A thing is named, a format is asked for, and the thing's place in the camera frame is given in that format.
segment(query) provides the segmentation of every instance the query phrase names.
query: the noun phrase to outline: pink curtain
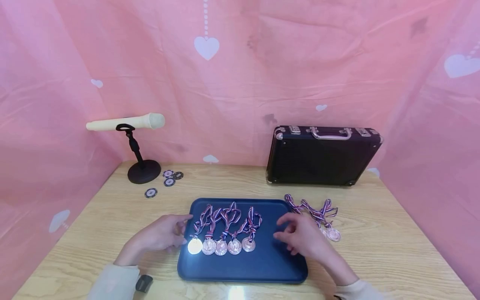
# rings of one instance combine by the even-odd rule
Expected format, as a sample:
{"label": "pink curtain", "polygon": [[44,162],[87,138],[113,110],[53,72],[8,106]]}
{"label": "pink curtain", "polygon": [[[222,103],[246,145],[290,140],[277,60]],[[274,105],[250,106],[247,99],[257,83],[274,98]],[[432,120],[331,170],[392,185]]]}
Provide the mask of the pink curtain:
{"label": "pink curtain", "polygon": [[7,297],[133,158],[85,123],[147,112],[166,125],[135,136],[160,162],[265,165],[276,125],[376,128],[371,167],[480,295],[476,1],[0,3]]}

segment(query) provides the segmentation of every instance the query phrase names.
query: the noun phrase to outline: medal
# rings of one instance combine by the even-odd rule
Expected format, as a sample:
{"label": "medal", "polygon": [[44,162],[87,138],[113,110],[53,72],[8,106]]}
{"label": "medal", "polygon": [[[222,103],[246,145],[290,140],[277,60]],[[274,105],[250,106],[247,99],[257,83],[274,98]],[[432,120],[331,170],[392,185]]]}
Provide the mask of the medal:
{"label": "medal", "polygon": [[225,253],[227,253],[227,248],[227,242],[225,242],[224,240],[218,240],[216,242],[215,254],[218,256],[225,255]]}
{"label": "medal", "polygon": [[331,227],[331,225],[330,225],[330,227],[327,228],[327,237],[331,241],[340,241],[340,239],[342,238],[342,236],[340,235],[340,231]]}
{"label": "medal", "polygon": [[[257,225],[255,225],[255,216],[258,216]],[[244,238],[241,242],[241,245],[245,252],[252,252],[253,250],[255,250],[255,241],[254,241],[255,234],[257,232],[257,229],[262,224],[262,215],[255,212],[255,209],[253,208],[253,206],[250,206],[250,209],[248,210],[247,222],[248,222],[248,226],[245,229],[245,231],[247,233],[250,233],[250,236]]]}
{"label": "medal", "polygon": [[326,238],[328,238],[331,241],[340,241],[342,237],[340,234],[340,231],[332,227],[332,222],[327,222],[326,220],[326,218],[328,217],[335,217],[338,213],[337,207],[336,208],[331,207],[332,206],[331,199],[325,200],[324,206],[320,211],[313,209],[305,199],[302,199],[301,205],[306,209],[308,209],[312,217],[316,220],[315,223],[317,223],[318,228]]}
{"label": "medal", "polygon": [[219,216],[221,211],[222,209],[219,208],[210,215],[210,229],[207,231],[207,233],[205,233],[205,241],[202,247],[202,251],[205,255],[212,255],[215,253],[216,242],[212,238],[216,223],[221,219]]}
{"label": "medal", "polygon": [[255,250],[255,241],[250,241],[250,237],[246,237],[241,241],[241,246],[245,252],[252,252]]}
{"label": "medal", "polygon": [[245,219],[245,222],[243,222],[242,226],[240,226],[240,229],[232,234],[232,240],[228,243],[228,252],[233,255],[237,255],[241,252],[242,243],[240,243],[240,241],[237,239],[237,235],[245,231],[247,224],[248,220]]}
{"label": "medal", "polygon": [[191,237],[193,237],[193,239],[191,239],[187,245],[187,249],[190,254],[195,255],[202,251],[203,244],[202,244],[202,241],[198,239],[198,235],[200,234],[200,232],[202,232],[205,226],[210,225],[210,222],[207,222],[207,220],[208,220],[208,216],[210,216],[211,214],[212,214],[212,206],[210,204],[207,204],[207,208],[200,215],[200,220],[196,221],[193,224],[193,228],[195,228],[195,234],[190,235]]}
{"label": "medal", "polygon": [[230,208],[225,208],[220,211],[220,217],[225,222],[225,230],[222,231],[222,235],[220,236],[220,240],[216,242],[216,255],[225,255],[228,250],[227,242],[225,242],[225,238],[229,235],[228,230],[232,224],[237,223],[240,220],[241,211],[237,209],[237,203],[232,202],[230,204]]}

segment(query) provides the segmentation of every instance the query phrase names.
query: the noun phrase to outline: briefcase handle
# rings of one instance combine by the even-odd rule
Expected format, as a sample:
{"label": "briefcase handle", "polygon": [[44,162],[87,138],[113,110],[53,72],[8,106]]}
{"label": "briefcase handle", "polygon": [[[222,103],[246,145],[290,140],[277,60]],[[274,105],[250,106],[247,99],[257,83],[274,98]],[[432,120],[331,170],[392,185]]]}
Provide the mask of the briefcase handle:
{"label": "briefcase handle", "polygon": [[316,127],[310,127],[312,135],[317,140],[337,140],[337,141],[347,141],[352,137],[352,129],[344,128],[347,136],[336,136],[336,135],[318,135],[318,130]]}

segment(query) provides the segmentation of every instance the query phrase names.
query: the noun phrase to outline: stand base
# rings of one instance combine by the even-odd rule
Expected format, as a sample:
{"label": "stand base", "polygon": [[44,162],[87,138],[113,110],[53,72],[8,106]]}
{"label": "stand base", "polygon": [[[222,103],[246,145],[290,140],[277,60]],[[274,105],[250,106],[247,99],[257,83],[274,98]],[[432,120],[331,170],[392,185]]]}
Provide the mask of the stand base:
{"label": "stand base", "polygon": [[160,175],[162,168],[159,163],[148,159],[144,160],[144,164],[144,169],[140,169],[138,163],[130,167],[128,170],[128,180],[130,180],[131,183],[143,184],[151,182]]}

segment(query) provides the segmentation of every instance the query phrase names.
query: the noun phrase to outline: wooden table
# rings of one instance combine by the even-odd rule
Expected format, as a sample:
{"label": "wooden table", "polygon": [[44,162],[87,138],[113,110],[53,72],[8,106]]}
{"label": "wooden table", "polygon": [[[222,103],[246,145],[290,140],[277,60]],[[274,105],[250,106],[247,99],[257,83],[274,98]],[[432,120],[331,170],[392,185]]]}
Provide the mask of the wooden table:
{"label": "wooden table", "polygon": [[[364,280],[393,299],[474,299],[383,183],[365,172],[351,188],[268,185],[265,168],[171,165],[185,177],[172,187],[163,178],[143,185],[127,180],[132,162],[112,174],[72,226],[27,280],[15,299],[85,299],[103,267],[124,243],[164,214],[186,214],[200,197],[277,198],[291,193],[320,207],[339,207],[334,225],[342,233],[335,248]],[[146,189],[158,195],[147,199]],[[178,253],[148,253],[140,264],[154,278],[136,299],[333,299],[334,285],[315,262],[302,285],[195,283],[177,274]]]}

